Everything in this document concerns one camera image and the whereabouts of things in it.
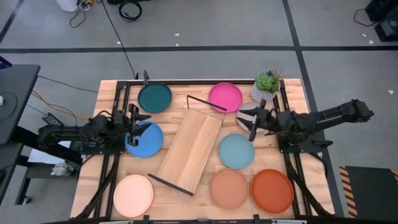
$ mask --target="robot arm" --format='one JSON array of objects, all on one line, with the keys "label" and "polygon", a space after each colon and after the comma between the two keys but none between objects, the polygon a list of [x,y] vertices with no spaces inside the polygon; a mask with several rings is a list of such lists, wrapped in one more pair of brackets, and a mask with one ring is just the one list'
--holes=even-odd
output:
[{"label": "robot arm", "polygon": [[351,100],[342,105],[316,113],[301,113],[284,111],[272,116],[272,111],[264,109],[265,100],[260,107],[252,110],[240,110],[241,113],[256,116],[254,122],[238,118],[249,130],[250,141],[256,136],[256,129],[263,128],[270,131],[269,134],[281,134],[289,137],[289,142],[297,144],[309,135],[341,123],[367,122],[374,115],[366,104],[359,100]]},{"label": "robot arm", "polygon": [[139,114],[138,107],[129,105],[131,117],[121,110],[101,111],[90,118],[83,126],[46,125],[39,129],[38,143],[41,147],[51,147],[60,141],[77,141],[82,154],[120,154],[124,150],[124,138],[129,133],[127,143],[138,145],[136,136],[141,136],[150,124],[139,125],[137,121],[150,118],[150,115]]}]

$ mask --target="wooden cutting board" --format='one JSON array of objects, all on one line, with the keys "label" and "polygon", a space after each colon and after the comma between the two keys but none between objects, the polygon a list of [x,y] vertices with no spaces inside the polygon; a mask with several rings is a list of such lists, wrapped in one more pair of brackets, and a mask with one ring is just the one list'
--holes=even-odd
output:
[{"label": "wooden cutting board", "polygon": [[221,119],[188,109],[159,171],[148,176],[192,196],[222,123]]}]

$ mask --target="potted succulent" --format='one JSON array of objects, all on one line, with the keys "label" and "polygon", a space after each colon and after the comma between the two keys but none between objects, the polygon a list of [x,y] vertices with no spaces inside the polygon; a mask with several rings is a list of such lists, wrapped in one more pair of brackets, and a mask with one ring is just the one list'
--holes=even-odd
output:
[{"label": "potted succulent", "polygon": [[256,102],[271,101],[278,94],[281,78],[282,75],[276,68],[260,73],[251,88],[251,98]]}]

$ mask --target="black desk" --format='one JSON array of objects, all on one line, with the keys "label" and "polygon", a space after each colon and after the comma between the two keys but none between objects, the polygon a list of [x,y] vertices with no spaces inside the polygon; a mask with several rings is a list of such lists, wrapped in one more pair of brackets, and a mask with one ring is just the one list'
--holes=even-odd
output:
[{"label": "black desk", "polygon": [[14,99],[17,98],[16,107],[12,110],[12,114],[3,116],[4,119],[0,119],[0,170],[2,170],[0,172],[5,172],[5,177],[0,182],[0,204],[6,194],[16,165],[28,167],[17,196],[16,204],[18,205],[24,202],[25,193],[31,179],[65,178],[65,176],[51,176],[50,173],[53,167],[51,165],[28,162],[28,157],[21,155],[24,145],[77,165],[80,165],[82,161],[80,153],[61,145],[56,145],[49,149],[40,148],[37,144],[38,136],[18,126],[27,100],[36,83],[39,70],[40,66],[38,65],[13,65],[11,68],[0,70],[0,95],[8,94]]},{"label": "black desk", "polygon": [[0,70],[0,95],[6,92],[17,97],[17,106],[13,114],[0,120],[0,144],[8,143],[11,140],[36,83],[39,70],[40,66],[38,65],[15,65]]}]

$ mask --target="orange plate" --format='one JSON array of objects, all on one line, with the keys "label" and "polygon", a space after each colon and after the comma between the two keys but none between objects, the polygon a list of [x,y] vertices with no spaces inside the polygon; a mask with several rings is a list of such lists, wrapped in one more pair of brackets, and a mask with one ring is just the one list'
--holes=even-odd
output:
[{"label": "orange plate", "polygon": [[273,169],[260,171],[251,184],[256,204],[269,213],[281,213],[293,202],[293,187],[286,176]]},{"label": "orange plate", "polygon": [[248,183],[244,176],[234,169],[218,171],[210,183],[210,195],[214,203],[223,208],[238,208],[248,197]]},{"label": "orange plate", "polygon": [[116,186],[113,204],[122,216],[132,218],[145,213],[153,199],[151,182],[142,175],[130,175]]}]

